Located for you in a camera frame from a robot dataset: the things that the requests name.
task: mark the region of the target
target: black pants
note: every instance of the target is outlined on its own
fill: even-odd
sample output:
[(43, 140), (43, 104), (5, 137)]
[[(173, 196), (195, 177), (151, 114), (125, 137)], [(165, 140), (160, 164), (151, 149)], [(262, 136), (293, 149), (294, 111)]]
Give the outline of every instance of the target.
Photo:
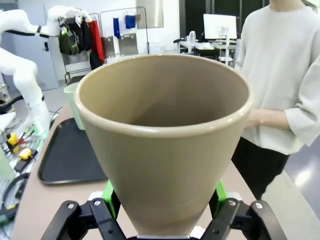
[(283, 171), (289, 155), (261, 148), (241, 138), (232, 162), (257, 200), (261, 200), (267, 186)]

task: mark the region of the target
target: person's neck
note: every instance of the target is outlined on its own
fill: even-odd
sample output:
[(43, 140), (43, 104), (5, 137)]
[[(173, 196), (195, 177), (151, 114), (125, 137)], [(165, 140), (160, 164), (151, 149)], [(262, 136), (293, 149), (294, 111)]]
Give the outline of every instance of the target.
[(301, 0), (270, 0), (270, 8), (276, 12), (290, 12), (304, 7)]

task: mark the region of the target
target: white monitor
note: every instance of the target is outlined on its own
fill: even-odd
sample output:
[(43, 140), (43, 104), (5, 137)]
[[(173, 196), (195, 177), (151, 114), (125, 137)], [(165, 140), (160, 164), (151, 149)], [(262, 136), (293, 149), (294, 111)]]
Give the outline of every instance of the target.
[(204, 14), (204, 38), (225, 39), (229, 31), (230, 39), (237, 39), (237, 21), (235, 16)]

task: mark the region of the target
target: door handle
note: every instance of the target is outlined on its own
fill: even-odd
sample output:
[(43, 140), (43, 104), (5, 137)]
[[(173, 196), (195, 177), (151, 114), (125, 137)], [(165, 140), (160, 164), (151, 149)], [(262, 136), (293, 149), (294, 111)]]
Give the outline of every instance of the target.
[(49, 52), (49, 44), (47, 41), (44, 42), (44, 48), (42, 50)]

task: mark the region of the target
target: red garment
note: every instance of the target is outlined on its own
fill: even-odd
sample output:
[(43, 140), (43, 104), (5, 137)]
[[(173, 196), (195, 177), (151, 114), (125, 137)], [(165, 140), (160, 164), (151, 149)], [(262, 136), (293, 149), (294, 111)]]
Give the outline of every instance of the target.
[(99, 59), (105, 63), (105, 51), (104, 46), (102, 45), (102, 39), (98, 27), (97, 21), (89, 22), (89, 27), (93, 36), (94, 45), (91, 48), (92, 51), (97, 51), (99, 55)]

